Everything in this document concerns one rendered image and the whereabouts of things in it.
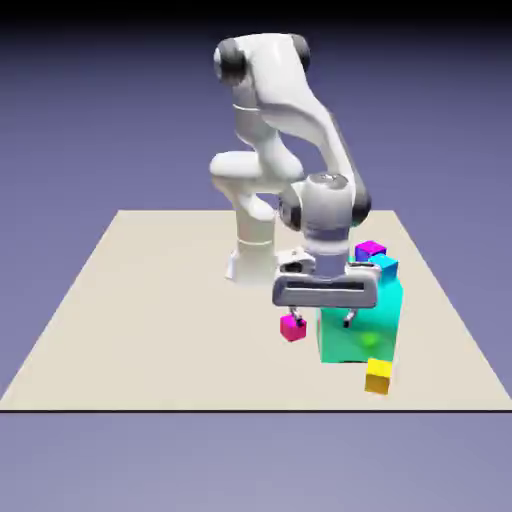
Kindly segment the large turquoise box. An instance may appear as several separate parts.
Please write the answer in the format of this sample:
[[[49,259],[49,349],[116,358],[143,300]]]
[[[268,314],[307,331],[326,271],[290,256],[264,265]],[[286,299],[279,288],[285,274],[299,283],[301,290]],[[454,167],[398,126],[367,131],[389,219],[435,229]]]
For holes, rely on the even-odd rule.
[[[397,275],[378,283],[378,301],[357,312],[349,328],[343,326],[348,309],[317,311],[317,345],[322,363],[366,363],[369,358],[392,361],[403,300]]]

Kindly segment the small yellow cube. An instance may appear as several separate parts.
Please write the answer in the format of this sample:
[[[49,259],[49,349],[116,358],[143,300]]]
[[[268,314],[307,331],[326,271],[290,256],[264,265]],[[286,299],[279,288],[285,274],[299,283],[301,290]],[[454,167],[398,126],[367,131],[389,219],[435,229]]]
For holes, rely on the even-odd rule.
[[[364,390],[369,393],[387,395],[392,375],[392,362],[369,358],[365,374]]]

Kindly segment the small pink cube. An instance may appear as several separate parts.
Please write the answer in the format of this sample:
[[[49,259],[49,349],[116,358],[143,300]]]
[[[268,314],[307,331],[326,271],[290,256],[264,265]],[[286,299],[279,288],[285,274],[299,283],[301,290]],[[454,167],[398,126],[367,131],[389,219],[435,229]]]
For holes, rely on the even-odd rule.
[[[288,342],[295,342],[306,337],[307,322],[302,319],[296,319],[292,314],[280,317],[280,334]]]

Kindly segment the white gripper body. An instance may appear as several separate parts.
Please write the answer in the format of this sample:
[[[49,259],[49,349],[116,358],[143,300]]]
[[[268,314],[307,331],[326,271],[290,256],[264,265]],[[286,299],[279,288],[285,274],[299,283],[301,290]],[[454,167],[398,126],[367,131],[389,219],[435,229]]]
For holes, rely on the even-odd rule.
[[[374,263],[348,263],[334,277],[281,273],[273,284],[276,306],[371,309],[376,306],[381,268]]]

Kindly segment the small purple cube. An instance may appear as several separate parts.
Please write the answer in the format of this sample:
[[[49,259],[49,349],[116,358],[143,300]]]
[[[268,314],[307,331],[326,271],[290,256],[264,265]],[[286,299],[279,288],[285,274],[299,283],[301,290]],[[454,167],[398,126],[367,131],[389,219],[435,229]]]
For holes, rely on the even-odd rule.
[[[367,240],[355,246],[355,260],[358,262],[367,262],[371,257],[379,254],[385,255],[387,248],[374,240]]]

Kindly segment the small cyan cube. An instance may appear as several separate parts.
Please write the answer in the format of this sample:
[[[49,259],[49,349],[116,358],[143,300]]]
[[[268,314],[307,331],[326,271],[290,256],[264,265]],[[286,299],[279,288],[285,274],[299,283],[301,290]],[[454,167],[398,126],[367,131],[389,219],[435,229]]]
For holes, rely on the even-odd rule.
[[[381,278],[383,282],[393,281],[397,278],[398,261],[387,254],[379,253],[371,256],[369,262],[376,264],[381,269]]]

